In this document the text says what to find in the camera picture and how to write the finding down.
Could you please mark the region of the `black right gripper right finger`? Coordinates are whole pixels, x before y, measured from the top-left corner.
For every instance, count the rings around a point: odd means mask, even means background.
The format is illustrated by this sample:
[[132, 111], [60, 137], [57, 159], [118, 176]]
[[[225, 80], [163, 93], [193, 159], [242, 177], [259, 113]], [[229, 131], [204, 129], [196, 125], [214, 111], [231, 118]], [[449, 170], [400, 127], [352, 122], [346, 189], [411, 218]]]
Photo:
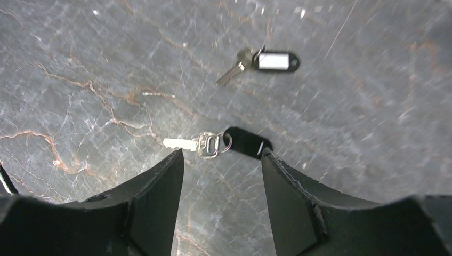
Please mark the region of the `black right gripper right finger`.
[[262, 173], [278, 255], [451, 255], [451, 197], [378, 203], [330, 188], [271, 150]]

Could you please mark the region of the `key with black tag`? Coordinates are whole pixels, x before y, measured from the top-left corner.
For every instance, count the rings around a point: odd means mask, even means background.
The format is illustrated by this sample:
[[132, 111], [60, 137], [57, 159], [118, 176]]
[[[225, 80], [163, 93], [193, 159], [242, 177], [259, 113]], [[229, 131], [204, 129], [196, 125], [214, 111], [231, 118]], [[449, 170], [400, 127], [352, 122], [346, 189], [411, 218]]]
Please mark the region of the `key with black tag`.
[[237, 61], [225, 74], [223, 74], [216, 84], [226, 86], [228, 82], [237, 75], [256, 70], [271, 73], [293, 73], [299, 69], [301, 59], [291, 51], [270, 51], [263, 46], [254, 51], [247, 47], [237, 53]]
[[265, 150], [273, 150], [269, 139], [236, 126], [220, 133], [202, 132], [192, 139], [165, 138], [163, 145], [192, 151], [203, 159], [214, 159], [220, 154], [235, 151], [260, 160]]

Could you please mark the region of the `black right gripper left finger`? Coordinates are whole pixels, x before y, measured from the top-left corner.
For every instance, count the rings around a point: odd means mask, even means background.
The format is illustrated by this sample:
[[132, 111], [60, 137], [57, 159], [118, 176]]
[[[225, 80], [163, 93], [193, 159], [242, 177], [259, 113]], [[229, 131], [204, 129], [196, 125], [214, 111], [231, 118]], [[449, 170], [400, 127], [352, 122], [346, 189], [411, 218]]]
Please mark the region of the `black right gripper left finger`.
[[170, 255], [184, 176], [182, 150], [84, 201], [20, 195], [1, 170], [1, 255]]

